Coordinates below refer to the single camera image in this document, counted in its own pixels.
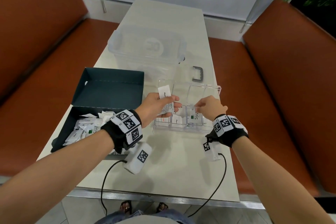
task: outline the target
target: human hand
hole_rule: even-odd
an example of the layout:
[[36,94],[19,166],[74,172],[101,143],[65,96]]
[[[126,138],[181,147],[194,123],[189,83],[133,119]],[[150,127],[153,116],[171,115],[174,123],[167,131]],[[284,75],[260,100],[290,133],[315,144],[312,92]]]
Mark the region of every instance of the human hand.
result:
[[228,110],[227,106],[222,106],[221,101],[214,96],[202,98],[195,104],[196,112],[201,113],[208,120],[214,121],[220,114],[225,114]]
[[[162,115],[158,115],[158,113],[162,111],[162,108],[166,104],[179,100],[180,98],[175,95],[160,99],[158,93],[149,93],[142,104],[135,110],[141,119],[142,128],[147,127],[155,118],[166,118],[171,116],[171,112]],[[174,102],[175,112],[177,112],[180,107],[182,107],[181,103]]]

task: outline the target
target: clear plastic container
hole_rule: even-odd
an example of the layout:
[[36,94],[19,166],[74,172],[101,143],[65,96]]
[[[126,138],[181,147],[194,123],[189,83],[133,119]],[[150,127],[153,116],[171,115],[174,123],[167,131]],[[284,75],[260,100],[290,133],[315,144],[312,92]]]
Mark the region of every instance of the clear plastic container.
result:
[[173,79],[177,65],[184,60],[187,43],[174,32],[123,25],[108,40],[119,69],[145,72],[145,83],[158,78]]
[[158,87],[165,85],[169,85],[171,94],[180,98],[179,102],[182,103],[182,108],[174,114],[181,116],[182,119],[173,120],[173,118],[170,117],[163,122],[162,119],[157,118],[153,122],[153,128],[155,130],[209,133],[213,129],[212,122],[202,114],[198,114],[191,109],[201,98],[213,95],[219,99],[221,87],[194,82],[174,82],[173,80],[160,79]]

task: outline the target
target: tile floor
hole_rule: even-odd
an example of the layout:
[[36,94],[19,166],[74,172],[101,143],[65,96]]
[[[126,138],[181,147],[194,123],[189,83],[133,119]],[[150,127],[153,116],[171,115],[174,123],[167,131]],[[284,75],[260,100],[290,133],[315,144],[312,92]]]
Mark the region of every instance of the tile floor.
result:
[[[119,209],[121,200],[104,200],[108,213]],[[170,209],[178,210],[181,213],[190,215],[194,213],[199,205],[168,204]],[[146,214],[155,213],[158,203],[133,201],[133,210],[140,209]],[[99,199],[65,197],[59,204],[43,216],[37,224],[94,224],[105,216],[104,209]],[[222,208],[205,206],[198,213],[192,216],[196,224],[245,224],[260,223],[271,224],[266,211]]]

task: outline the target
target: open box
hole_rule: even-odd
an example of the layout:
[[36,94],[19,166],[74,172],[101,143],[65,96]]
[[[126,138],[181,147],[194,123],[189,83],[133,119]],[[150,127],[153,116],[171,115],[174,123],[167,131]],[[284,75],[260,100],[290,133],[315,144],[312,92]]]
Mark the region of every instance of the open box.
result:
[[118,113],[125,109],[136,109],[142,102],[144,72],[86,67],[77,85],[68,117],[52,142],[51,152],[63,146],[74,130],[80,115],[91,113],[98,116],[102,111]]
[[221,87],[195,82],[175,82],[173,80],[160,79],[158,87],[165,85],[169,85],[171,94],[180,98],[179,102],[182,103],[182,107],[174,114],[182,117],[182,119],[174,119],[174,116],[164,119],[157,118],[154,120],[153,128],[160,130],[209,133],[213,129],[212,122],[202,114],[192,112],[191,108],[201,98],[210,95],[219,99]]

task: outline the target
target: sandal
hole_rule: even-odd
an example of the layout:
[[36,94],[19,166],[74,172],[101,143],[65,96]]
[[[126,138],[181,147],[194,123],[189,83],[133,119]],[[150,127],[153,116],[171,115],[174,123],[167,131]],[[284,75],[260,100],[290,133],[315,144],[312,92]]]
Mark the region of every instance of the sandal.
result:
[[165,203],[162,203],[162,202],[159,203],[159,206],[156,209],[156,213],[159,213],[159,212],[164,211],[164,210],[168,210],[168,205],[166,205]]
[[122,202],[121,205],[120,205],[120,207],[121,207],[123,204],[126,204],[126,203],[128,203],[129,206],[125,208],[124,213],[126,214],[126,213],[129,212],[129,214],[131,215],[131,214],[132,214],[132,203],[131,203],[130,200],[127,200],[127,201]]

